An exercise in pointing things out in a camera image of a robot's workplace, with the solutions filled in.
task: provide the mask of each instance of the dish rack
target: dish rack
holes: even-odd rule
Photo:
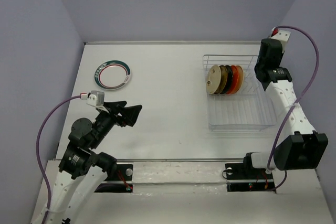
[[[205,78],[213,65],[240,65],[244,70],[244,82],[236,94],[207,94],[210,130],[261,131],[277,123],[273,104],[254,73],[257,59],[251,55],[203,56]]]

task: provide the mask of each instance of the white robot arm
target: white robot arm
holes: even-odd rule
[[[125,107],[125,101],[104,102],[104,93],[100,91],[92,91],[87,98],[87,104],[95,107],[99,115],[94,122],[80,118],[73,123],[50,206],[46,204],[32,224],[75,223],[88,198],[117,168],[114,157],[103,152],[96,154],[92,149],[97,148],[114,125],[134,126],[142,109],[141,105]]]
[[[281,131],[270,162],[270,170],[316,168],[328,144],[327,136],[317,133],[300,104],[295,104],[297,97],[293,89],[292,77],[288,69],[280,67],[289,36],[288,31],[273,30],[269,38],[261,41],[255,66],[256,77],[273,102],[279,125],[294,106]],[[267,167],[270,152],[248,153],[244,163],[250,163],[253,168],[265,168],[270,172]]]

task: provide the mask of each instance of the plate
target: plate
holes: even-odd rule
[[[221,94],[225,94],[231,87],[232,80],[233,80],[233,71],[231,66],[226,65],[226,70],[227,70],[227,80],[224,89],[222,90]]]
[[[226,80],[227,80],[227,70],[226,67],[223,65],[220,65],[220,73],[222,75],[221,77],[221,83],[219,84],[218,89],[216,90],[215,94],[220,94],[222,92],[222,90],[224,89],[225,85],[226,85]]]
[[[96,84],[102,89],[116,90],[131,79],[129,66],[119,60],[110,60],[100,65],[94,73]]]
[[[232,72],[233,72],[233,78],[232,78],[231,87],[226,92],[227,94],[232,94],[233,93],[233,91],[237,88],[238,81],[239,81],[238,68],[235,65],[232,65],[231,69],[232,69]]]
[[[214,94],[220,85],[221,69],[219,65],[213,65],[206,77],[206,92]]]
[[[238,69],[239,80],[238,80],[237,87],[232,91],[232,94],[235,94],[235,93],[238,92],[238,90],[242,86],[243,80],[244,80],[244,71],[243,71],[242,67],[241,66],[236,66],[236,68]]]

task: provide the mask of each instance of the screw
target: screw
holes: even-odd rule
[[[226,172],[227,175],[232,175],[233,174],[233,171],[232,171],[231,167],[226,168],[225,172]]]
[[[131,169],[131,168],[128,168],[128,169],[126,169],[126,176],[132,176],[132,174],[133,174],[133,170]]]

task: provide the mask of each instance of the white tabletop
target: white tabletop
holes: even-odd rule
[[[213,133],[208,129],[203,58],[205,54],[257,55],[259,44],[86,45],[73,95],[101,90],[93,78],[109,60],[126,62],[132,79],[120,90],[107,91],[105,101],[143,105],[134,127],[115,126],[98,152],[117,159],[242,158],[247,152],[270,150],[264,133]],[[72,123],[93,120],[98,112],[75,100],[70,103],[56,159],[62,158]]]
[[[49,161],[55,181],[59,161]],[[293,170],[277,194],[228,193],[222,162],[134,163],[131,194],[94,193],[83,207],[80,224],[332,224],[314,170]],[[275,184],[283,172],[274,172]],[[47,199],[43,184],[33,219]]]

